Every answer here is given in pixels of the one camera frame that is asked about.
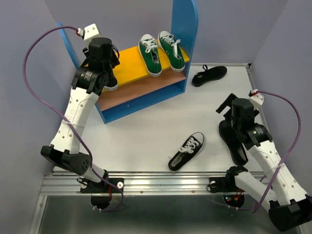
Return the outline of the black leather shoe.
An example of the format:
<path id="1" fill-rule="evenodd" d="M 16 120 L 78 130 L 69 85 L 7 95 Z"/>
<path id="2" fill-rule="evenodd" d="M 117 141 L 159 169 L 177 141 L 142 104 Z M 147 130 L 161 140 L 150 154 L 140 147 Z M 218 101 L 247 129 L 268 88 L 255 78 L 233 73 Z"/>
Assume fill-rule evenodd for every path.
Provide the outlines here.
<path id="1" fill-rule="evenodd" d="M 246 152 L 241 142 L 238 141 L 231 123 L 223 120 L 219 123 L 219 135 L 227 145 L 235 165 L 245 165 L 248 162 Z"/>

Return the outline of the black canvas sneaker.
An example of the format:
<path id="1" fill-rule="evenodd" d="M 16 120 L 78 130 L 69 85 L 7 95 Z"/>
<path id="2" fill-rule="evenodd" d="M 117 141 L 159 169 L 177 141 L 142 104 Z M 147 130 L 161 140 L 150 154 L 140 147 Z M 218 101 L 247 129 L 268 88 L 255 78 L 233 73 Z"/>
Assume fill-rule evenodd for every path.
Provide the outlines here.
<path id="1" fill-rule="evenodd" d="M 178 172 L 202 150 L 205 143 L 205 136 L 201 132 L 191 134 L 178 148 L 176 154 L 168 162 L 171 172 Z"/>
<path id="2" fill-rule="evenodd" d="M 105 91 L 114 91 L 118 88 L 118 81 L 113 73 L 113 69 L 110 70 L 109 72 L 109 79 L 108 83 L 104 85 L 104 90 Z"/>

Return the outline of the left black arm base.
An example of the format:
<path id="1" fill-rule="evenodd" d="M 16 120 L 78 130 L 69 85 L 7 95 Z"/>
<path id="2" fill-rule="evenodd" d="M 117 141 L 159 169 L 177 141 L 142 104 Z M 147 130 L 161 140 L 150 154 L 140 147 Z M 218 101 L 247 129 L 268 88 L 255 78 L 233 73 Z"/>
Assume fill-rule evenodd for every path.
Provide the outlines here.
<path id="1" fill-rule="evenodd" d="M 123 190 L 124 178 L 109 178 L 108 181 L 117 186 L 119 189 Z M 86 178 L 79 177 L 77 182 L 80 183 L 80 192 L 82 194 L 108 194 L 109 192 L 118 193 L 118 189 L 113 187 L 110 189 L 110 185 L 103 181 L 100 183 L 95 183 Z"/>

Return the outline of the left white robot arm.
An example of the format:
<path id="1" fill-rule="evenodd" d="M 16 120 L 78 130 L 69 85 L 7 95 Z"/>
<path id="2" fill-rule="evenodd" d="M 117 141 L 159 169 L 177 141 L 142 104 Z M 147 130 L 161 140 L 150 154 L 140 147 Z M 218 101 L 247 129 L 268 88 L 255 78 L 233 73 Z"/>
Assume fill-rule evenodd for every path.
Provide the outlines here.
<path id="1" fill-rule="evenodd" d="M 84 53 L 86 59 L 74 75 L 64 119 L 50 145 L 43 146 L 40 153 L 55 166 L 91 181 L 97 192 L 104 192 L 107 172 L 93 164 L 91 153 L 80 152 L 81 136 L 102 91 L 118 87 L 113 69 L 119 65 L 119 54 L 112 41 L 102 37 L 91 39 Z"/>

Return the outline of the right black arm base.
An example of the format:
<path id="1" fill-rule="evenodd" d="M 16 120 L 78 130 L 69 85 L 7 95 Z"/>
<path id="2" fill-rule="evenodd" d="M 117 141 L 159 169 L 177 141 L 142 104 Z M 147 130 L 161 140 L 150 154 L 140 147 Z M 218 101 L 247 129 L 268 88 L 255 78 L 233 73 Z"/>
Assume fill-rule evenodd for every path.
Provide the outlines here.
<path id="1" fill-rule="evenodd" d="M 210 177 L 206 189 L 211 193 L 231 193 L 241 191 L 241 189 L 236 186 L 234 179 L 226 176 Z"/>

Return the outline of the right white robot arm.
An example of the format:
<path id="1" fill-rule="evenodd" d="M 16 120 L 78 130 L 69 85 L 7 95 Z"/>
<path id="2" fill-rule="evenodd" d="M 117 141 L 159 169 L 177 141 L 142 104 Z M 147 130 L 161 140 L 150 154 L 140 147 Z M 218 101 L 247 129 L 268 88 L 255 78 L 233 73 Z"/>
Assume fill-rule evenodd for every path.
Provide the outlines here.
<path id="1" fill-rule="evenodd" d="M 221 113 L 226 107 L 224 120 L 219 124 L 219 134 L 232 152 L 235 163 L 224 177 L 210 178 L 207 190 L 212 193 L 229 193 L 242 190 L 262 206 L 273 225 L 281 232 L 310 222 L 312 219 L 312 197 L 296 182 L 275 147 L 267 128 L 255 122 L 258 108 L 264 98 L 257 91 L 249 98 L 238 98 L 230 94 L 217 108 Z M 244 167 L 247 157 L 238 152 L 249 152 L 260 165 L 269 180 L 265 185 Z"/>

